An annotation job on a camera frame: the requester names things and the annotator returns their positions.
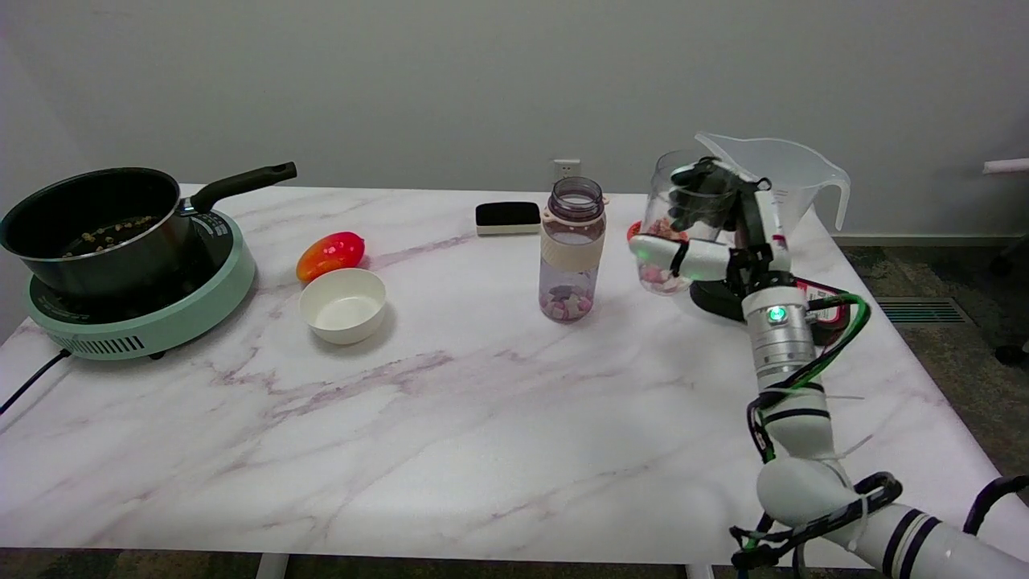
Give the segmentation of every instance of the table leg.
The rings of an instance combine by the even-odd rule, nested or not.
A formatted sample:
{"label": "table leg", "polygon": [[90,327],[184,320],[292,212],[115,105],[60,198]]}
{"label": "table leg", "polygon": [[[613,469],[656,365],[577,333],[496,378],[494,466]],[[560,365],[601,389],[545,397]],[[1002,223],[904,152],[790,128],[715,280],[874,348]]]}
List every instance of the table leg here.
{"label": "table leg", "polygon": [[687,565],[686,577],[688,579],[714,579],[714,569],[710,565]]}
{"label": "table leg", "polygon": [[255,579],[283,579],[288,564],[289,553],[262,553]]}

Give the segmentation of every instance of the saucepan handle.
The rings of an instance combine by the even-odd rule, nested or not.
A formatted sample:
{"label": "saucepan handle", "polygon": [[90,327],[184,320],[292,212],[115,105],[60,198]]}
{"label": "saucepan handle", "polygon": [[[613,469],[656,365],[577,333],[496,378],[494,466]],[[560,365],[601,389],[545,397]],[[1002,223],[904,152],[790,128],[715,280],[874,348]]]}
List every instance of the saucepan handle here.
{"label": "saucepan handle", "polygon": [[183,214],[207,213],[214,208],[215,203],[226,196],[271,186],[295,176],[296,165],[289,161],[218,179],[197,191],[197,194],[182,200],[180,212]]}

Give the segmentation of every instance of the baseboard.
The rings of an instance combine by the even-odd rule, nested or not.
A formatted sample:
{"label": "baseboard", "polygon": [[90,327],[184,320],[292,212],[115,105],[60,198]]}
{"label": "baseboard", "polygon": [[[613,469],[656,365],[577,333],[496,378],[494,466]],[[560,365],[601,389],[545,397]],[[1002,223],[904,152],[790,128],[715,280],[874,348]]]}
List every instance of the baseboard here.
{"label": "baseboard", "polygon": [[949,247],[1003,247],[1019,239],[1018,234],[888,234],[878,232],[838,232],[832,239],[840,246],[949,246]]}

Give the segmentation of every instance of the water bottle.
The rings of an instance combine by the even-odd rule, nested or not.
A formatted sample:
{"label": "water bottle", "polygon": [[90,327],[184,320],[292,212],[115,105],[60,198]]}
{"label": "water bottle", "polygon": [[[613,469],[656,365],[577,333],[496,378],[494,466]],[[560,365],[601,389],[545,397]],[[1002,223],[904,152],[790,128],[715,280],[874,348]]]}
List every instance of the water bottle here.
{"label": "water bottle", "polygon": [[584,177],[554,184],[540,217],[539,307],[557,322],[590,314],[604,250],[604,194]]}

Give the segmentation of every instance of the white bowl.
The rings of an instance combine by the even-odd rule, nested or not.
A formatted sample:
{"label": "white bowl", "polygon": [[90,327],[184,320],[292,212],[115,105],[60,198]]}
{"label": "white bowl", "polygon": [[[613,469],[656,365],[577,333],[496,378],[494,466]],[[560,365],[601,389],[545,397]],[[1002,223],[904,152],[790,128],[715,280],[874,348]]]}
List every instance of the white bowl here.
{"label": "white bowl", "polygon": [[300,317],[319,338],[354,345],[371,336],[386,313],[386,284],[370,270],[338,268],[318,276],[300,294]]}

